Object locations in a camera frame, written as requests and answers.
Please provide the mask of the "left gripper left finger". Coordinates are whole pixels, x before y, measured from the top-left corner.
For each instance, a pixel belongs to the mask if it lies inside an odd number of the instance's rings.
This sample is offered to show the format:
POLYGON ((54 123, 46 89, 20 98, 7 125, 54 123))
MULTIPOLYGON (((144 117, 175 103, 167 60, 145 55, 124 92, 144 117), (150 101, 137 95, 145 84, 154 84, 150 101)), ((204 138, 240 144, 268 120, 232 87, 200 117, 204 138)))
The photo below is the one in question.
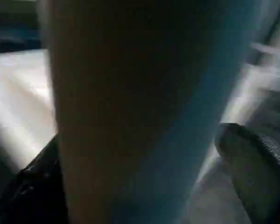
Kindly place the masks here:
POLYGON ((0 224, 67 224, 68 210, 56 137, 7 185, 0 224))

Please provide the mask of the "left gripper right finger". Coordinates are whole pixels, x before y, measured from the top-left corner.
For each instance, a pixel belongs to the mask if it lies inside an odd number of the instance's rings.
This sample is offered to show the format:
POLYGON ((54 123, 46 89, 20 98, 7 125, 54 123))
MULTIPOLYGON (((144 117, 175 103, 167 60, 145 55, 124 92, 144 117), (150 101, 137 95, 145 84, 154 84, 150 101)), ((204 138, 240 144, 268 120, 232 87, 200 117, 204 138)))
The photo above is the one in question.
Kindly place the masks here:
POLYGON ((215 146, 253 224, 280 224, 280 146, 237 123, 221 123, 215 146))

